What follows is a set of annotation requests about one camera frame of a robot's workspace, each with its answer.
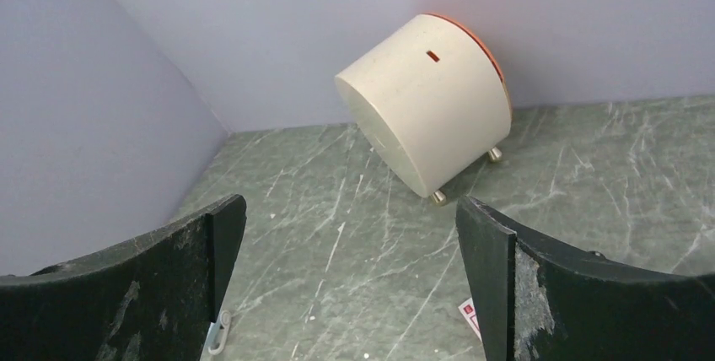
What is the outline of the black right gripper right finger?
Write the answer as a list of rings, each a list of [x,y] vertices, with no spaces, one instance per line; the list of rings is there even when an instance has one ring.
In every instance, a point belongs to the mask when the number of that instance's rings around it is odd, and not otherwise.
[[[487,359],[713,359],[712,274],[612,261],[474,197],[455,227]]]

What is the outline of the white red staple box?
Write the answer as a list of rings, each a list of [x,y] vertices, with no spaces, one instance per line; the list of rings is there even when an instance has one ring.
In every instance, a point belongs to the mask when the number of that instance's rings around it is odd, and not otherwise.
[[[476,309],[472,298],[468,298],[458,307],[460,314],[464,317],[465,321],[470,326],[471,330],[476,334],[477,338],[481,341],[481,329],[478,324]]]

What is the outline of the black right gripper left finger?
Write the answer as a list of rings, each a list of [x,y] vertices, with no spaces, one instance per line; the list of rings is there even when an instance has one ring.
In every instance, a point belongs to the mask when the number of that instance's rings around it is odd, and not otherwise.
[[[1,278],[4,360],[198,360],[244,236],[224,197],[159,229]]]

